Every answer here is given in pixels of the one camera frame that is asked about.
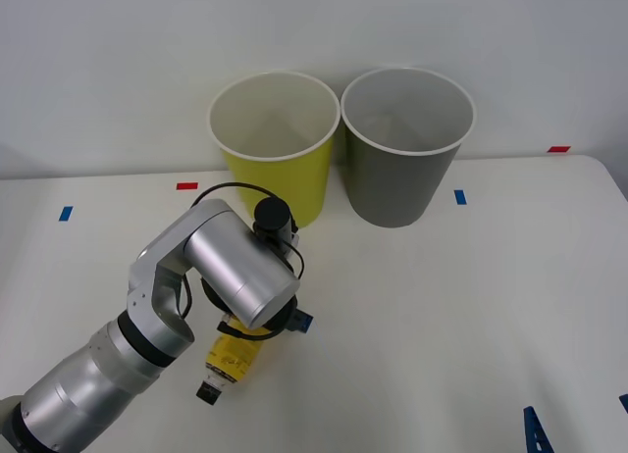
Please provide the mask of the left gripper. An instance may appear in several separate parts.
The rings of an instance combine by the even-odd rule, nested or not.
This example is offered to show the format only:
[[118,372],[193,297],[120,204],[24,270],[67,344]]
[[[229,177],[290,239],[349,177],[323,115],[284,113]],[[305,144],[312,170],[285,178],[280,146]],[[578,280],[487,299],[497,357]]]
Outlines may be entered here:
[[[225,304],[225,302],[218,296],[216,291],[209,285],[209,283],[202,277],[200,279],[202,289],[207,299],[219,310],[226,313],[229,316],[233,316],[233,311]],[[312,322],[313,317],[303,311],[297,311],[297,299],[293,296],[290,301],[271,318],[262,328],[267,331],[284,330],[290,325],[290,321],[293,318],[293,330],[301,333],[306,333]]]

